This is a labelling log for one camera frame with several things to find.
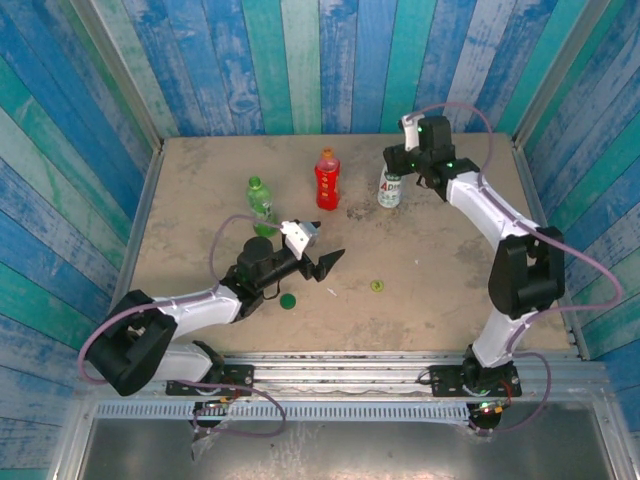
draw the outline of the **green bottle cap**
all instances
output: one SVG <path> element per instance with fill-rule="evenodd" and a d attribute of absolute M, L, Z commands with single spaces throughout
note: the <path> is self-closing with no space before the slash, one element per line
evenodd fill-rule
<path fill-rule="evenodd" d="M 290 293 L 285 293 L 282 297 L 280 297 L 280 306 L 285 310 L 291 310 L 296 306 L 296 297 L 294 297 Z"/>
<path fill-rule="evenodd" d="M 251 177 L 249 179 L 249 186 L 253 190 L 257 190 L 258 188 L 260 188 L 262 186 L 262 180 L 260 180 L 260 177 Z"/>

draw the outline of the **teal wooden plank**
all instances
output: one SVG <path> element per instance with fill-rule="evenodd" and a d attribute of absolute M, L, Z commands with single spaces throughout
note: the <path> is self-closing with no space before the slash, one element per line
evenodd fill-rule
<path fill-rule="evenodd" d="M 476 0 L 439 0 L 437 2 L 416 92 L 415 110 L 442 103 L 449 96 L 451 81 L 456 73 L 458 59 L 475 6 Z M 406 15 L 411 18 L 411 9 Z M 405 42 L 410 44 L 411 37 L 408 37 Z M 432 110 L 427 115 L 442 115 L 442 110 Z"/>
<path fill-rule="evenodd" d="M 435 0 L 398 0 L 380 121 L 381 132 L 397 133 L 398 120 L 413 110 L 437 3 Z M 451 2 L 441 1 L 438 6 L 447 3 Z M 447 30 L 460 33 L 455 26 Z"/>
<path fill-rule="evenodd" d="M 640 113 L 627 125 L 589 168 L 549 217 L 549 223 L 568 230 L 573 223 L 636 161 L 640 137 Z"/>
<path fill-rule="evenodd" d="M 0 89 L 0 107 L 22 128 L 78 193 L 99 212 L 120 240 L 126 243 L 131 231 L 130 217 L 2 58 L 0 84 L 3 86 Z M 97 170 L 103 174 L 103 178 L 106 177 L 107 184 L 112 186 L 121 204 L 133 218 L 137 199 L 119 178 L 117 171 L 104 165 L 101 159 L 96 160 L 98 162 L 92 163 L 100 165 Z"/>
<path fill-rule="evenodd" d="M 611 268 L 640 247 L 640 204 L 600 235 L 585 254 Z M 567 286 L 570 292 L 579 292 L 599 275 L 599 271 L 582 261 L 567 265 Z"/>
<path fill-rule="evenodd" d="M 640 157 L 598 198 L 571 228 L 564 231 L 564 241 L 584 250 L 640 203 Z"/>
<path fill-rule="evenodd" d="M 560 86 L 558 86 L 557 90 L 553 94 L 553 98 L 549 101 L 549 104 L 540 117 L 540 120 L 538 120 L 533 132 L 531 132 L 531 135 L 527 139 L 527 143 L 525 145 L 525 152 L 527 156 L 531 155 L 531 152 L 535 149 L 538 140 L 540 140 L 540 137 L 549 125 L 549 122 L 556 113 L 558 113 L 560 105 L 562 105 L 565 97 L 582 74 L 582 71 L 589 62 L 589 59 L 600 45 L 600 42 L 606 35 L 609 27 L 611 27 L 611 24 L 615 20 L 624 3 L 625 0 L 611 0 L 598 20 L 598 23 L 593 27 L 589 38 L 580 49 L 580 52 L 562 79 Z"/>
<path fill-rule="evenodd" d="M 281 0 L 293 132 L 322 133 L 318 4 Z"/>
<path fill-rule="evenodd" d="M 45 480 L 60 430 L 0 418 L 0 480 Z"/>
<path fill-rule="evenodd" d="M 293 133 L 280 0 L 244 0 L 244 18 L 267 135 Z"/>
<path fill-rule="evenodd" d="M 640 295 L 609 310 L 582 328 L 589 355 L 598 358 L 640 338 Z"/>
<path fill-rule="evenodd" d="M 531 54 L 529 63 L 520 76 L 518 86 L 502 114 L 496 127 L 497 131 L 508 134 L 515 132 L 522 115 L 538 90 L 540 82 L 544 79 L 551 63 L 562 48 L 584 6 L 584 0 L 558 0 L 553 14 Z"/>
<path fill-rule="evenodd" d="M 534 175 L 534 181 L 547 215 L 640 112 L 639 87 L 640 30 L 620 50 L 589 97 L 583 99 L 583 107 L 551 157 L 546 162 L 535 157 L 532 160 L 546 163 Z"/>
<path fill-rule="evenodd" d="M 77 350 L 95 330 L 94 322 L 2 263 L 0 285 L 0 314 L 5 317 Z"/>
<path fill-rule="evenodd" d="M 31 436 L 29 436 L 28 438 L 40 438 L 40 434 L 39 432 L 33 433 Z M 24 442 L 22 442 L 22 440 L 18 440 L 17 442 L 20 445 L 24 445 Z M 49 452 L 48 449 L 46 449 L 44 452 L 43 451 L 33 451 L 33 454 L 31 454 L 31 449 L 29 450 L 29 452 L 25 452 L 22 454 L 22 458 L 23 460 L 20 462 L 20 465 L 31 465 L 33 464 L 35 461 L 40 461 L 43 462 L 45 465 L 43 466 L 43 468 L 41 469 L 37 469 L 37 468 L 16 468 L 16 469 L 11 469 L 11 467 L 7 467 L 7 469 L 3 469 L 0 470 L 0 480 L 46 480 L 47 479 L 47 475 L 49 474 L 49 458 L 47 457 L 46 452 Z M 17 456 L 14 454 L 8 454 L 7 458 L 9 459 L 16 459 Z"/>
<path fill-rule="evenodd" d="M 109 89 L 109 93 L 111 94 L 115 102 L 118 104 L 118 108 L 127 117 L 127 120 L 131 124 L 131 128 L 133 128 L 134 134 L 136 135 L 136 137 L 142 144 L 142 147 L 144 148 L 146 157 L 150 159 L 151 156 L 153 155 L 153 148 L 151 147 L 151 143 L 149 139 L 145 136 L 142 129 L 140 128 L 138 119 L 133 114 L 133 111 L 131 110 L 129 103 L 124 98 L 124 95 L 120 90 L 120 87 L 118 86 L 117 82 L 113 78 L 113 75 L 111 75 L 111 72 L 109 71 L 109 67 L 107 67 L 107 64 L 104 62 L 102 55 L 100 55 L 100 52 L 98 51 L 95 44 L 93 43 L 93 40 L 89 35 L 89 32 L 87 32 L 87 29 L 84 27 L 84 24 L 82 23 L 82 20 L 80 20 L 80 17 L 78 17 L 78 14 L 76 13 L 75 8 L 73 7 L 73 5 L 71 5 L 71 1 L 58 0 L 58 5 L 60 5 L 60 8 L 64 12 L 65 17 L 67 17 L 67 21 L 71 24 L 71 27 L 76 33 L 78 40 L 80 41 L 80 43 L 86 50 L 87 54 L 89 55 L 89 58 L 91 59 L 91 63 L 93 63 L 93 66 L 98 71 L 98 74 L 102 78 L 102 81 L 104 82 L 106 87 Z"/>
<path fill-rule="evenodd" d="M 0 157 L 120 268 L 125 244 L 2 109 Z"/>
<path fill-rule="evenodd" d="M 622 301 L 626 301 L 640 293 L 640 282 L 638 281 L 638 272 L 640 272 L 640 250 L 634 251 L 631 255 L 628 255 L 617 263 L 611 269 L 611 272 L 616 276 L 624 290 Z M 574 305 L 593 305 L 609 301 L 613 298 L 614 293 L 611 281 L 601 275 L 576 295 L 573 295 L 572 300 Z M 603 310 L 577 312 L 577 316 L 580 325 L 584 326 L 603 313 Z"/>
<path fill-rule="evenodd" d="M 529 160 L 534 181 L 539 171 L 544 172 L 549 165 L 549 157 L 553 155 L 556 144 L 583 108 L 585 99 L 591 97 L 591 93 L 605 72 L 609 70 L 620 49 L 635 31 L 638 22 L 640 22 L 640 4 L 636 0 L 628 0 L 618 12 L 579 78 L 565 96 L 558 111 L 549 121 L 536 148 L 531 152 Z"/>
<path fill-rule="evenodd" d="M 162 138 L 177 136 L 171 110 L 121 0 L 94 0 L 93 3 L 108 26 L 109 35 L 138 87 L 158 134 Z"/>

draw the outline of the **green plastic bottle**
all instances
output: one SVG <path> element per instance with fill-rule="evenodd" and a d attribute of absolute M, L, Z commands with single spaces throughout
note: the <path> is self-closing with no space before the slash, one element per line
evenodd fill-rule
<path fill-rule="evenodd" d="M 247 202 L 249 202 L 249 208 L 251 208 L 251 212 L 256 218 L 269 223 L 278 223 L 273 212 L 273 197 L 267 186 L 260 180 L 260 177 L 251 177 L 249 179 Z M 278 229 L 260 223 L 254 223 L 253 230 L 261 237 L 271 237 L 278 232 Z"/>

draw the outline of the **metal frame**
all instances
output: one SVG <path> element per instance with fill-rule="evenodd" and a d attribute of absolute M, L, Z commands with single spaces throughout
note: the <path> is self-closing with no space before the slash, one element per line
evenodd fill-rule
<path fill-rule="evenodd" d="M 120 87 L 127 104 L 131 107 L 133 115 L 138 120 L 145 137 L 151 143 L 151 148 L 161 147 L 162 139 L 151 119 L 151 114 L 144 103 L 142 95 L 133 80 L 129 67 L 120 55 L 116 43 L 109 34 L 100 12 L 95 7 L 93 0 L 71 0 L 78 17 L 87 29 L 94 45 L 100 52 L 107 68 L 113 75 L 116 84 Z"/>
<path fill-rule="evenodd" d="M 564 80 L 573 61 L 578 56 L 578 53 L 580 53 L 591 31 L 600 20 L 609 3 L 610 0 L 587 1 L 571 33 L 565 40 L 564 45 L 554 59 L 551 68 L 547 71 L 533 100 L 516 127 L 513 140 L 517 148 L 522 147 L 533 133 L 549 102 L 555 95 L 556 90 Z"/>
<path fill-rule="evenodd" d="M 616 479 L 640 478 L 633 439 L 612 393 L 604 364 L 583 362 L 568 353 L 546 352 L 553 373 L 551 402 L 575 404 L 579 402 L 592 411 L 602 436 L 603 448 L 609 457 Z M 375 403 L 388 411 L 399 411 L 422 405 L 425 411 L 437 410 L 443 399 L 431 396 L 428 386 L 415 383 L 418 374 L 430 365 L 458 363 L 457 352 L 286 352 L 280 354 L 255 353 L 226 356 L 228 363 L 252 364 L 256 367 L 255 387 L 273 395 L 278 401 L 295 402 L 289 406 L 312 405 L 315 411 L 348 405 Z M 546 372 L 537 360 L 516 362 L 522 379 L 523 395 L 515 402 L 540 401 L 546 385 Z M 164 385 L 150 385 L 138 394 L 122 399 L 109 386 L 96 387 L 84 399 L 73 405 L 58 445 L 55 461 L 49 472 L 50 480 L 77 480 L 82 462 L 91 442 L 95 419 L 110 418 L 175 418 L 185 419 L 185 405 L 202 401 L 203 397 L 167 397 Z M 252 405 L 264 405 L 255 399 Z M 459 406 L 466 398 L 447 399 L 445 406 Z M 107 405 L 130 405 L 127 409 L 109 409 Z M 265 420 L 273 417 L 265 415 Z M 345 418 L 323 417 L 323 421 L 345 421 Z M 379 421 L 397 421 L 393 414 Z M 418 421 L 431 421 L 429 415 Z M 455 418 L 448 422 L 456 424 Z"/>

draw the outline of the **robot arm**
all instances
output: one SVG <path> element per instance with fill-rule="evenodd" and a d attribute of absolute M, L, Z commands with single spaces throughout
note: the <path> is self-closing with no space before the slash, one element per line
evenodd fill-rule
<path fill-rule="evenodd" d="M 467 351 L 465 385 L 471 390 L 491 388 L 500 380 L 501 367 L 511 369 L 511 354 L 522 338 L 514 334 L 536 311 L 549 308 L 564 294 L 564 257 L 561 251 L 540 243 L 499 210 L 497 200 L 519 222 L 562 241 L 554 227 L 540 228 L 511 207 L 490 185 L 478 184 L 479 168 L 468 158 L 456 158 L 449 121 L 442 116 L 405 116 L 399 122 L 405 143 L 384 150 L 389 173 L 419 175 L 417 184 L 435 190 L 458 208 L 486 237 L 496 252 L 488 281 L 494 308 L 482 334 Z"/>

